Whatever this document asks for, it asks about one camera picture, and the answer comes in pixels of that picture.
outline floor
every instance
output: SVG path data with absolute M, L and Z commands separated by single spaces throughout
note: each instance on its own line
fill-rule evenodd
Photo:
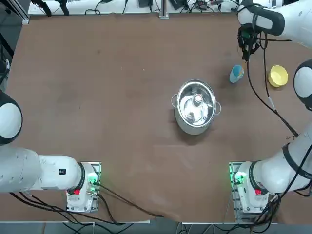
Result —
M 23 0 L 21 4 L 25 9 L 28 8 L 30 0 Z M 21 30 L 21 20 L 15 14 L 8 15 L 0 8 L 0 32 L 6 38 L 12 49 L 15 49 Z M 10 56 L 6 53 L 5 56 L 11 60 Z M 112 225 L 105 225 L 107 228 L 111 229 L 113 232 L 118 232 L 121 230 L 121 227 L 114 227 Z M 132 227 L 124 231 L 125 234 L 134 234 L 134 233 L 149 233 L 149 234 L 174 234 L 181 231 L 181 225 L 177 230 L 178 223 L 164 219 L 157 218 L 152 220 L 150 224 L 134 224 Z M 209 225 L 205 224 L 196 224 L 191 227 L 189 233 L 191 234 L 203 234 Z M 230 229 L 233 225 L 224 224 L 218 225 L 223 229 Z M 79 224 L 71 225 L 74 229 L 80 228 Z M 73 234 L 74 231 L 71 231 L 69 228 L 65 227 L 61 223 L 0 223 L 1 234 L 20 234 L 20 233 L 32 233 L 32 234 Z M 289 225 L 272 225 L 267 231 L 267 234 L 310 234 L 312 231 L 312 226 L 289 226 Z M 81 234 L 91 234 L 93 233 L 93 227 L 87 226 L 80 231 Z M 102 228 L 96 227 L 95 233 L 108 233 Z M 206 234 L 222 234 L 225 231 L 221 231 L 217 228 L 214 229 L 211 227 Z M 236 229 L 232 231 L 233 234 L 247 234 L 248 230 Z

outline black sticker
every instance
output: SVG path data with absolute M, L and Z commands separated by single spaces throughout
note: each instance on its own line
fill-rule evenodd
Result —
M 58 170 L 58 174 L 59 175 L 65 175 L 66 174 L 66 168 L 60 168 L 59 170 Z

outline blue cup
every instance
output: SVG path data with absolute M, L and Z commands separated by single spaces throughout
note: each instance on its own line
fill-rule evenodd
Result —
M 241 65 L 235 65 L 230 74 L 230 82 L 236 83 L 244 75 L 244 68 Z

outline brown table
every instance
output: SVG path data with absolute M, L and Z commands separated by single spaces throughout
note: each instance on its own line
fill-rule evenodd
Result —
M 14 145 L 39 154 L 101 161 L 102 182 L 138 205 L 185 222 L 234 222 L 224 215 L 230 195 L 230 161 L 274 154 L 290 136 L 252 93 L 247 77 L 229 83 L 241 63 L 235 15 L 33 17 L 23 26 L 8 94 L 21 106 L 23 130 Z M 289 42 L 270 43 L 267 65 L 284 66 L 290 81 L 270 90 L 275 106 L 297 131 L 309 113 L 292 77 L 312 56 Z M 251 58 L 251 77 L 265 97 L 262 52 Z M 191 78 L 209 83 L 222 112 L 201 136 L 177 126 L 171 96 Z M 64 192 L 37 192 L 65 206 Z M 144 213 L 108 196 L 117 220 L 146 220 Z M 1 195 L 0 220 L 63 220 Z M 289 193 L 278 222 L 311 224 L 310 198 Z M 108 219 L 104 206 L 96 214 Z

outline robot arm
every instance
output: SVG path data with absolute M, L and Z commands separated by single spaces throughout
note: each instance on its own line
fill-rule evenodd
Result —
M 310 0 L 287 4 L 286 0 L 243 0 L 238 11 L 240 30 L 252 33 L 271 34 L 291 39 L 312 47 L 312 6 Z M 299 65 L 293 80 L 294 90 L 307 107 L 312 110 L 312 59 Z M 312 124 L 293 142 L 283 146 L 272 157 L 244 162 L 236 175 L 241 205 L 245 213 L 261 213 L 268 202 L 268 194 L 283 193 L 293 180 L 299 165 L 312 145 Z M 307 186 L 312 179 L 312 153 L 289 191 Z
M 67 209 L 72 212 L 98 210 L 100 167 L 76 162 L 67 156 L 38 155 L 8 145 L 20 133 L 22 113 L 18 104 L 0 91 L 0 193 L 30 190 L 65 190 Z
M 284 5 L 283 0 L 243 0 L 237 15 L 243 28 L 253 28 L 312 47 L 312 5 L 300 0 Z

